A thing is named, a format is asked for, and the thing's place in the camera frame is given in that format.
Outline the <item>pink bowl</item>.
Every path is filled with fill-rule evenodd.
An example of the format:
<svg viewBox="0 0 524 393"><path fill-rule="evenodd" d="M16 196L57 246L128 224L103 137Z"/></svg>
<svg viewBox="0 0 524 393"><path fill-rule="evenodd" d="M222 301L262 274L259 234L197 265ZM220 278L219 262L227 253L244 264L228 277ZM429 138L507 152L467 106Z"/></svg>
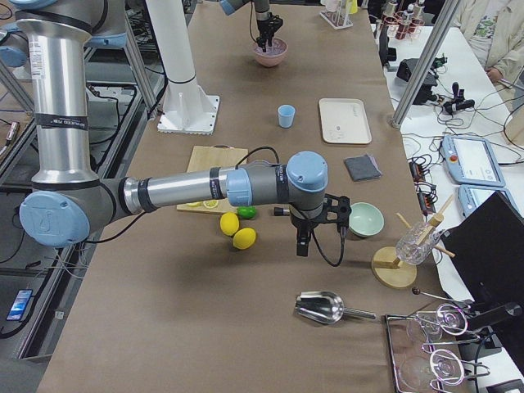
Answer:
<svg viewBox="0 0 524 393"><path fill-rule="evenodd" d="M287 50L282 55L276 56L276 57L258 56L257 54L254 53L254 51L253 51L253 56L255 58L255 61L259 65L267 67L267 68L271 68L271 67L277 66L277 65L279 65L280 63L283 62L283 60L287 56Z"/></svg>

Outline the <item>wooden cutting board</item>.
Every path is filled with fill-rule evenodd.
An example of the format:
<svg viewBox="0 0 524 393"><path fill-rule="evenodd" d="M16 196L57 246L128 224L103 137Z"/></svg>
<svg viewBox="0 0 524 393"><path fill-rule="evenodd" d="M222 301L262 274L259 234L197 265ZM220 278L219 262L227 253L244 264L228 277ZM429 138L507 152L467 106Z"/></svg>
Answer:
<svg viewBox="0 0 524 393"><path fill-rule="evenodd" d="M187 172L202 171L216 166L234 166L243 156L246 156L247 154L248 150L246 148L226 146L194 146L187 167ZM221 215L224 213L236 211L236 208L231 206L227 199L218 201L219 205L214 209L207 209L203 205L198 207L189 207L185 204L182 204L177 205L177 210L214 215Z"/></svg>

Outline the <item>cream rabbit tray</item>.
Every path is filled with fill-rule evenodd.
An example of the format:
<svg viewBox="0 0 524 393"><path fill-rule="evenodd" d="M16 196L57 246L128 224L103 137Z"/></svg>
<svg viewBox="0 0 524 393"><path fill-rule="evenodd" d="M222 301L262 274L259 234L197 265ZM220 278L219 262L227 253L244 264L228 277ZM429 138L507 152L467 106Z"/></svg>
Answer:
<svg viewBox="0 0 524 393"><path fill-rule="evenodd" d="M372 141L364 103L361 100L321 98L318 107L325 142L366 145Z"/></svg>

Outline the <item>smartphone on floor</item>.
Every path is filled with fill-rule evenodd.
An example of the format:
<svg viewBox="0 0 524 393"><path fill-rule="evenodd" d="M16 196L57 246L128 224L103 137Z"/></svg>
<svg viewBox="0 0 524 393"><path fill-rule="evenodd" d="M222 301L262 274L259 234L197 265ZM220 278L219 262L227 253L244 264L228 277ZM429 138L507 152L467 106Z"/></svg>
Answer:
<svg viewBox="0 0 524 393"><path fill-rule="evenodd" d="M17 292L11 308L6 316L7 321L20 321L24 316L26 308L33 296L32 289L22 289Z"/></svg>

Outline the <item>seated person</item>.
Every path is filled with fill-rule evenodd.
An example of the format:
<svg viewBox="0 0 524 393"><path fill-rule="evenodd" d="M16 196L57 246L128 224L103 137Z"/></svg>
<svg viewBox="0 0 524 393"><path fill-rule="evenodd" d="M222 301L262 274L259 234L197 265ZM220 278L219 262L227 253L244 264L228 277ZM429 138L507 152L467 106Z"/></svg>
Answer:
<svg viewBox="0 0 524 393"><path fill-rule="evenodd" d="M515 89L502 79L515 81L523 71L523 2L518 0L462 1L454 15L489 80L508 109Z"/></svg>

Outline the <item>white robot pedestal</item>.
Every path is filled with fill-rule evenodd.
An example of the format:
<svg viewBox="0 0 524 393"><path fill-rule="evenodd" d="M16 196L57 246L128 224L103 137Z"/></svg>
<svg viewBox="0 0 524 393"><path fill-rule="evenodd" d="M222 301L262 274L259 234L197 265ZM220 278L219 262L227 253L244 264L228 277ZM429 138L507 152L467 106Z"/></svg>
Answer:
<svg viewBox="0 0 524 393"><path fill-rule="evenodd" d="M183 4L152 0L146 5L168 81L158 130L211 135L220 98L206 94L197 82Z"/></svg>

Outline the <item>green lime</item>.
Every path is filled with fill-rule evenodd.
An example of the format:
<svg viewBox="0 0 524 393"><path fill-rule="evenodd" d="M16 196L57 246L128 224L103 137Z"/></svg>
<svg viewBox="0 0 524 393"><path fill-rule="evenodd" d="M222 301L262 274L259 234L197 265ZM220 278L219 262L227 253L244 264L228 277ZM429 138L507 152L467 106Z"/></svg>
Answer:
<svg viewBox="0 0 524 393"><path fill-rule="evenodd" d="M240 206L237 208L237 214L242 219L253 219L257 216L257 209L254 206Z"/></svg>

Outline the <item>aluminium frame post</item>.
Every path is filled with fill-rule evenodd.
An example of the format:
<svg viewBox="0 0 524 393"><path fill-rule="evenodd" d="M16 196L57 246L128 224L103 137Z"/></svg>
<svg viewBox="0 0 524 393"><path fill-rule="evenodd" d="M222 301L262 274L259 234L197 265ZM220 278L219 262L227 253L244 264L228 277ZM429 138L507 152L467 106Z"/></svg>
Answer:
<svg viewBox="0 0 524 393"><path fill-rule="evenodd" d="M409 81L405 82L396 77L398 61L384 69L386 83L394 105L394 113L389 123L399 129L413 105L418 91L430 70L432 62L441 53L446 53L451 63L451 74L461 75L470 62L474 62L471 48L463 37L459 28L454 26L454 17L464 1L446 1L436 24L433 27L423 27L419 39L392 39L392 46L397 47L399 58L417 57Z"/></svg>

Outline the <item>teach pendant tablet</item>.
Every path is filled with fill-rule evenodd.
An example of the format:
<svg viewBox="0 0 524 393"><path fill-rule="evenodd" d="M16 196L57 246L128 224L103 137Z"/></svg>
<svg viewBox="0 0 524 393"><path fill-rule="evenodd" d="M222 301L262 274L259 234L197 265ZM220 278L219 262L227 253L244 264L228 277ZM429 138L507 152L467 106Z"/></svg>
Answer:
<svg viewBox="0 0 524 393"><path fill-rule="evenodd" d="M458 187L458 200L462 207L463 216L467 218L495 192L501 192L511 201L510 194L505 187L461 184Z"/></svg>
<svg viewBox="0 0 524 393"><path fill-rule="evenodd" d="M457 184L504 187L504 176L488 140L445 135L440 152L450 177Z"/></svg>

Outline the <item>mint green bowl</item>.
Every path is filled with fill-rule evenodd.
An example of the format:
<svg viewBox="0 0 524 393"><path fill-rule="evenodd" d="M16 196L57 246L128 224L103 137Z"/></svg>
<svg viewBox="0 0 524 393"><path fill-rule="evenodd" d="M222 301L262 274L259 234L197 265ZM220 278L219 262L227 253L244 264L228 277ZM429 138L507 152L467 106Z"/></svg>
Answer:
<svg viewBox="0 0 524 393"><path fill-rule="evenodd" d="M359 237L379 234L385 224L382 212L367 202L356 202L350 206L350 231Z"/></svg>

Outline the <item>steel ice scoop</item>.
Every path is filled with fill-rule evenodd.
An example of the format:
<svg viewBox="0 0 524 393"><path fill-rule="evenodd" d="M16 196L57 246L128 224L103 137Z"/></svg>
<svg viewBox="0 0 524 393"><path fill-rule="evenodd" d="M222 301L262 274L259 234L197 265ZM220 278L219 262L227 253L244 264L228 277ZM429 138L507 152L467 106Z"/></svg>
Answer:
<svg viewBox="0 0 524 393"><path fill-rule="evenodd" d="M342 298L331 291L303 291L296 297L296 312L322 324L334 324L343 317L376 319L375 313L345 306Z"/></svg>

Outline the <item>clear crystal glass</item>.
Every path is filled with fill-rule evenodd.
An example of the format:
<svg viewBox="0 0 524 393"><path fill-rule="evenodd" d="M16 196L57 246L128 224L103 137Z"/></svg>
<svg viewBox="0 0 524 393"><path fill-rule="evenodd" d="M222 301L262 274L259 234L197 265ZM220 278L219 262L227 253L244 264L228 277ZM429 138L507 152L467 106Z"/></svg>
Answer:
<svg viewBox="0 0 524 393"><path fill-rule="evenodd" d="M397 242L396 256L403 262L411 265L421 264L440 240L435 227L428 223L416 223Z"/></svg>

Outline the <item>black monitor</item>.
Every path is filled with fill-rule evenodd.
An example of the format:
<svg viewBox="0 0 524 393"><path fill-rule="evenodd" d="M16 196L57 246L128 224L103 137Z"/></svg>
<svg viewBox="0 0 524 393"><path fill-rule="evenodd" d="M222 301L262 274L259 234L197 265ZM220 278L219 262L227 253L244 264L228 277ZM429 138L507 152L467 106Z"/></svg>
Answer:
<svg viewBox="0 0 524 393"><path fill-rule="evenodd" d="M441 236L473 300L523 305L523 217L494 192L460 225Z"/></svg>

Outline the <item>clear ice cubes pile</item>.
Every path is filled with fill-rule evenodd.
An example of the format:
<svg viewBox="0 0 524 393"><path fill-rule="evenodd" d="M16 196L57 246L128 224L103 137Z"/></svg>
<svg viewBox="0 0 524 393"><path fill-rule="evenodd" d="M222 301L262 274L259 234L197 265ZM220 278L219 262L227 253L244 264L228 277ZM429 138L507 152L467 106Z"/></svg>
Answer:
<svg viewBox="0 0 524 393"><path fill-rule="evenodd" d="M276 57L282 55L287 50L287 43L280 38L274 37L271 43L266 43L265 48L253 43L253 51L258 56Z"/></svg>

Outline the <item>grey folded cloth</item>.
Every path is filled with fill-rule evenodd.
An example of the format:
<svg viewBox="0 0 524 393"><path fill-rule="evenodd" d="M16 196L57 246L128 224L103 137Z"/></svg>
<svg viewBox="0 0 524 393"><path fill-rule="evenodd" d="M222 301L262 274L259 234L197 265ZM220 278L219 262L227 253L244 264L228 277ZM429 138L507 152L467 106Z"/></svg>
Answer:
<svg viewBox="0 0 524 393"><path fill-rule="evenodd" d="M375 158L369 154L348 157L344 159L344 164L355 182L377 179L382 176Z"/></svg>

